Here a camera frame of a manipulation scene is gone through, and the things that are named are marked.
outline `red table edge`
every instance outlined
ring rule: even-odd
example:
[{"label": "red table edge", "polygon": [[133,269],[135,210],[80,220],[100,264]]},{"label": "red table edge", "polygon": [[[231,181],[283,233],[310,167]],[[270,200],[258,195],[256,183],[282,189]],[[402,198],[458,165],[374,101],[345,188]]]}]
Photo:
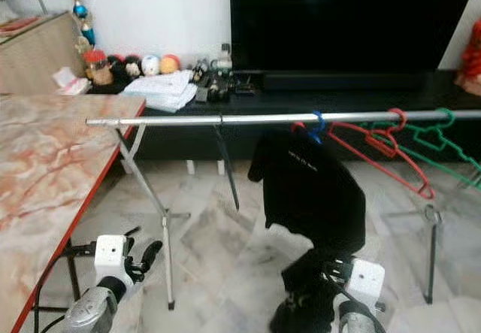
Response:
[{"label": "red table edge", "polygon": [[[144,103],[139,107],[137,113],[135,114],[136,117],[140,116],[145,109],[145,100]],[[133,126],[129,126],[127,129],[126,133],[124,136],[127,138],[130,133],[132,132]],[[95,193],[97,192],[97,189],[100,187],[100,184],[102,181],[104,181],[105,175],[107,175],[107,172],[110,170],[110,167],[113,164],[113,161],[116,159],[117,155],[119,154],[119,148],[117,147],[115,151],[113,152],[112,156],[110,157],[109,161],[104,167],[104,170],[100,173],[98,176],[97,181],[95,182],[93,188],[90,190],[88,196],[85,198],[85,201],[83,202],[82,206],[80,207],[77,215],[75,216],[73,222],[70,224],[70,226],[67,229],[67,232],[65,233],[63,239],[60,241],[60,244],[58,245],[57,249],[53,253],[52,257],[50,258],[50,261],[47,263],[46,266],[48,266],[58,255],[62,254],[63,250],[65,249],[65,245],[67,244],[68,239],[70,238],[72,232],[74,231],[75,227],[77,226],[80,218],[82,217],[83,213],[85,213],[85,210],[89,206],[90,202],[92,201]],[[32,293],[29,296],[29,299],[25,303],[25,306],[23,307],[22,313],[17,318],[17,321],[15,322],[14,327],[11,330],[11,333],[19,333],[20,329],[23,327],[23,323],[25,322],[27,316],[30,313],[31,308],[33,307],[35,303],[35,292],[37,291],[38,286],[35,286],[35,288],[32,290]]]}]

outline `green hanger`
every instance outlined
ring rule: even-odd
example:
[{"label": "green hanger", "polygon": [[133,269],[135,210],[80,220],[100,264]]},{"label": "green hanger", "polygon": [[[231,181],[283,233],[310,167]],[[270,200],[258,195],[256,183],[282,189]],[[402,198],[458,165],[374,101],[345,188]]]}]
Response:
[{"label": "green hanger", "polygon": [[[443,129],[449,128],[455,122],[455,114],[451,110],[446,109],[444,107],[442,107],[440,109],[437,109],[437,110],[443,111],[446,114],[448,114],[449,121],[447,123],[438,123],[438,124],[435,124],[433,126],[428,126],[428,127],[425,127],[425,128],[422,128],[420,126],[415,126],[415,125],[412,125],[412,124],[406,124],[404,126],[404,128],[412,130],[414,132],[413,140],[415,142],[417,142],[417,143],[419,143],[419,144],[421,144],[425,147],[428,147],[429,149],[437,151],[437,152],[441,152],[444,149],[446,149],[447,147],[450,147],[455,152],[457,152],[458,156],[462,160],[464,160],[465,162],[469,162],[470,164],[472,164],[476,168],[476,170],[478,170],[478,172],[481,172],[481,165],[479,165],[478,162],[475,159],[473,159],[470,156],[467,156],[466,154],[464,154],[463,149],[460,148],[460,146],[453,143],[450,139],[446,138],[443,134]],[[375,122],[371,125],[371,127],[372,127],[372,129],[375,129],[375,128],[379,128],[381,126],[396,126],[396,125],[397,125],[396,123]],[[436,136],[439,138],[439,142],[440,142],[439,145],[435,145],[435,144],[421,138],[421,136],[420,136],[421,134],[426,134],[426,133],[429,133],[429,132],[434,132],[436,134]],[[374,136],[376,136],[376,138],[379,138],[379,139],[389,143],[389,141],[387,141],[385,138],[383,138],[379,135],[374,135]],[[457,171],[454,171],[451,168],[448,168],[447,166],[444,166],[444,165],[440,164],[439,162],[435,162],[435,161],[429,159],[427,156],[424,156],[420,153],[417,153],[416,151],[413,151],[413,150],[408,149],[406,147],[403,147],[401,145],[398,145],[398,146],[405,153],[407,153],[411,156],[414,156],[415,158],[420,159],[424,162],[427,162],[428,164],[433,165],[435,168],[439,168],[440,170],[444,171],[445,173],[452,175],[456,179],[458,179],[460,181],[463,181],[464,183],[469,184],[471,186],[474,186],[477,189],[481,190],[481,180],[479,180],[479,179],[472,180],[469,177],[465,177],[464,175],[459,174]]]}]

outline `black cable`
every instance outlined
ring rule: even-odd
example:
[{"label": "black cable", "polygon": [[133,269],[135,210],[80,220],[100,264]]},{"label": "black cable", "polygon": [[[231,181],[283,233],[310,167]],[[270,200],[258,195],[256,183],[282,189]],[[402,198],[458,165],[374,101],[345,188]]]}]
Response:
[{"label": "black cable", "polygon": [[47,333],[47,331],[52,328],[55,324],[57,324],[58,322],[61,322],[63,321],[63,319],[65,318],[65,316],[60,316],[59,318],[53,320],[52,322],[50,322],[44,329],[42,329],[42,331],[40,333]]},{"label": "black cable", "polygon": [[126,232],[124,235],[125,235],[126,237],[130,237],[131,235],[139,232],[140,230],[141,230],[141,227],[140,227],[140,226],[136,226],[135,228],[130,229],[130,230],[129,230],[128,232]]},{"label": "black cable", "polygon": [[384,327],[383,325],[380,323],[379,320],[377,320],[377,318],[371,313],[371,311],[369,310],[369,308],[366,306],[366,304],[358,301],[356,298],[354,298],[352,295],[350,295],[348,292],[346,292],[346,290],[342,287],[342,286],[339,286],[338,284],[336,284],[336,282],[334,282],[334,280],[332,279],[331,275],[329,274],[328,272],[328,265],[330,263],[329,262],[324,262],[322,264],[322,273],[324,273],[324,275],[326,276],[326,279],[328,280],[328,282],[330,284],[332,284],[333,286],[337,287],[337,289],[339,290],[339,292],[341,292],[342,294],[344,294],[346,296],[346,298],[348,298],[350,301],[353,301],[355,302],[356,304],[359,304],[361,305],[362,307],[365,308],[366,310],[366,314],[368,315],[369,318],[371,318],[374,322],[374,325],[377,327],[377,333],[386,333],[386,330],[384,330]]},{"label": "black cable", "polygon": [[40,311],[38,310],[38,307],[40,306],[40,291],[42,290],[42,287],[44,286],[45,280],[47,279],[48,274],[52,270],[53,266],[57,261],[62,257],[62,254],[58,255],[55,257],[55,259],[50,262],[50,264],[45,268],[44,273],[40,276],[40,279],[38,280],[38,285],[37,285],[37,290],[35,290],[35,305],[34,305],[34,323],[33,323],[33,329],[34,333],[38,333],[39,330],[39,325],[40,325],[40,317],[39,313]]}]

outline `folded towel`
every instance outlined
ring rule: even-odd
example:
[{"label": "folded towel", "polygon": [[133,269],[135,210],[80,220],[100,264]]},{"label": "folded towel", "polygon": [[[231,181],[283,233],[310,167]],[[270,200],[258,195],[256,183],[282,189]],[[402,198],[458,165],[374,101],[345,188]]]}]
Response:
[{"label": "folded towel", "polygon": [[124,91],[181,95],[189,83],[191,73],[190,70],[184,70],[172,74],[139,77],[132,81]]},{"label": "folded towel", "polygon": [[146,99],[146,106],[152,109],[163,110],[169,113],[175,113],[191,101],[197,93],[197,86],[188,83],[186,88],[180,95],[162,94],[158,92],[138,92],[138,91],[122,91],[120,95],[126,96],[143,96]]}]

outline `television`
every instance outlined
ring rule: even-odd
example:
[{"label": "television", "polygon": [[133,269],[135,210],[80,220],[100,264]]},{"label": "television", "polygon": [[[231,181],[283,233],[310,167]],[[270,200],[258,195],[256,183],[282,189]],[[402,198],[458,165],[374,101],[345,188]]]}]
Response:
[{"label": "television", "polygon": [[234,71],[387,76],[433,71],[467,0],[231,0]]}]

